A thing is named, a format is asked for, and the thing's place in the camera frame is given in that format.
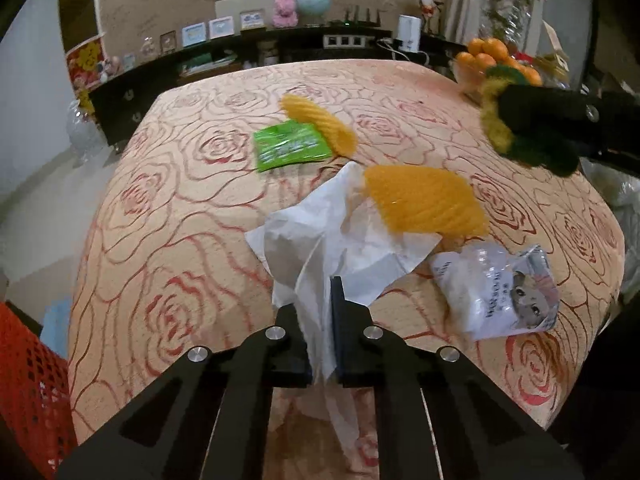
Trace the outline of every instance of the red plastic basket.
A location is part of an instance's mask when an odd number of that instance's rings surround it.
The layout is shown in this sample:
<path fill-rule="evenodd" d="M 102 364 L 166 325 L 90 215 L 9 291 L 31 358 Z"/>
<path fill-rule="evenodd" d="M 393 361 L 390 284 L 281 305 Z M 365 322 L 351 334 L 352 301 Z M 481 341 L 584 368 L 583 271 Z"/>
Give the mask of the red plastic basket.
<path fill-rule="evenodd" d="M 66 361 L 0 303 L 0 415 L 46 479 L 78 445 Z"/>

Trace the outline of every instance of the cartoon packaging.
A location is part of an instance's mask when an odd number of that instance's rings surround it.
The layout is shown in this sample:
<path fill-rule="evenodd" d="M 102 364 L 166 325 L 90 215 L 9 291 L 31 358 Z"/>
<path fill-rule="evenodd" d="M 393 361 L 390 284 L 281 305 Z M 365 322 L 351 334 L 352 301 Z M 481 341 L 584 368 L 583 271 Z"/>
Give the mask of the cartoon packaging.
<path fill-rule="evenodd" d="M 558 317 L 559 293 L 538 245 L 511 254 L 493 242 L 429 259 L 454 322 L 473 340 L 544 332 Z"/>

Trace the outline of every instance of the rose patterned bedspread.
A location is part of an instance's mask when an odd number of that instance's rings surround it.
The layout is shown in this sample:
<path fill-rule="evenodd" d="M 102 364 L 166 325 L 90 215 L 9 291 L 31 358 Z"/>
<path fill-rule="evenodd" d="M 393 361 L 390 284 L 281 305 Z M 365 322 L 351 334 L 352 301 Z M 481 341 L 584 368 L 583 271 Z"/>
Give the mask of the rose patterned bedspread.
<path fill-rule="evenodd" d="M 549 332 L 466 341 L 450 325 L 426 264 L 388 287 L 371 311 L 411 345 L 458 346 L 548 426 L 618 293 L 624 242 L 616 219 L 579 174 L 560 179 L 498 156 L 478 109 L 454 82 L 407 62 L 335 60 L 195 82 L 162 94 L 144 117 L 95 215 L 78 273 L 68 340 L 78 441 L 192 345 L 236 346 L 273 320 L 271 280 L 244 233 L 347 162 L 255 171 L 252 133 L 283 120 L 285 92 L 308 96 L 352 126 L 354 160 L 455 171 L 474 188 L 492 239 L 512 252 L 542 245 L 561 294 Z M 372 393 L 354 395 L 360 438 L 356 456 L 345 460 L 328 424 L 277 392 L 265 478 L 375 476 Z"/>

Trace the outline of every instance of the green plastic bag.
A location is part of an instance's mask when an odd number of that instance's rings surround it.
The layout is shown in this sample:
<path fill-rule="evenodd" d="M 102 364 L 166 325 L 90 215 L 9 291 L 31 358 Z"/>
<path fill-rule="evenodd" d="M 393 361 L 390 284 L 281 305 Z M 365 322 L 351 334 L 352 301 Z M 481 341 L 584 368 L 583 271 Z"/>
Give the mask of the green plastic bag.
<path fill-rule="evenodd" d="M 333 155 L 312 124 L 297 121 L 286 121 L 255 132 L 254 144 L 258 171 L 325 160 Z"/>

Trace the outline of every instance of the white tissue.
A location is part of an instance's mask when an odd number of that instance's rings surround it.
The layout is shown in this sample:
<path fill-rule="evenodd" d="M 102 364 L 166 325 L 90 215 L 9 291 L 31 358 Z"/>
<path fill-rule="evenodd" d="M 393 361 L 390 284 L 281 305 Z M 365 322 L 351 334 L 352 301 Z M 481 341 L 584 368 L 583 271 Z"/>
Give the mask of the white tissue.
<path fill-rule="evenodd" d="M 358 427 L 352 397 L 330 380 L 336 366 L 330 278 L 341 276 L 344 297 L 369 306 L 387 285 L 414 270 L 440 238 L 391 234 L 367 196 L 364 170 L 356 162 L 246 234 L 273 276 L 273 304 L 296 307 L 314 383 L 322 384 L 326 410 L 345 452 L 353 449 Z"/>

